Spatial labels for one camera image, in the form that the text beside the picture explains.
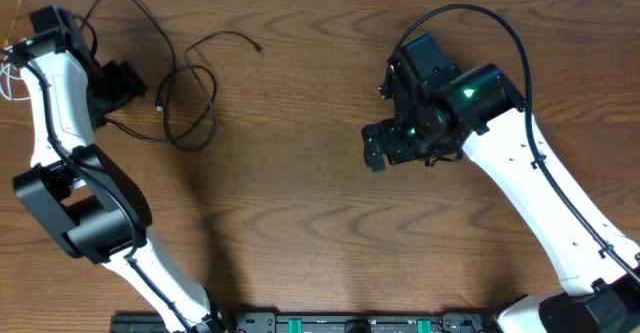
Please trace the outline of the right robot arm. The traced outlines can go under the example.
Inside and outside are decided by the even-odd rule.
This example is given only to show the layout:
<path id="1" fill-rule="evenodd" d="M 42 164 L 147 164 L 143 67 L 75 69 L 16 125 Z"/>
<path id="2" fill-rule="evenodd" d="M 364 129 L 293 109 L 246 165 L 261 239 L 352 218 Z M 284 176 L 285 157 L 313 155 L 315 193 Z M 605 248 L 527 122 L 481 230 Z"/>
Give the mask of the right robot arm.
<path id="1" fill-rule="evenodd" d="M 430 35 L 395 50 L 380 86 L 392 118 L 362 131 L 364 159 L 387 165 L 469 159 L 504 192 L 549 257 L 561 291 L 527 296 L 490 320 L 499 332 L 629 332 L 639 325 L 638 245 L 563 166 L 506 74 L 462 72 Z"/>

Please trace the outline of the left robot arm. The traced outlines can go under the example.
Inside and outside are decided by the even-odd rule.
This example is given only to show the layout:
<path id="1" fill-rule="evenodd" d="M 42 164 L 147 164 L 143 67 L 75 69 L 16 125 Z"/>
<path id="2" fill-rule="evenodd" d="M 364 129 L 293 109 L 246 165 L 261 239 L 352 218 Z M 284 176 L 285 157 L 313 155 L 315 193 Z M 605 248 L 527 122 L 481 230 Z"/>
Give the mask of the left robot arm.
<path id="1" fill-rule="evenodd" d="M 139 187 L 95 141 L 108 114 L 147 87 L 127 62 L 100 64 L 68 10 L 30 15 L 35 35 L 8 60 L 31 101 L 34 152 L 13 179 L 21 203 L 73 258 L 116 273 L 157 311 L 168 332 L 221 332 L 208 292 L 159 245 Z"/>

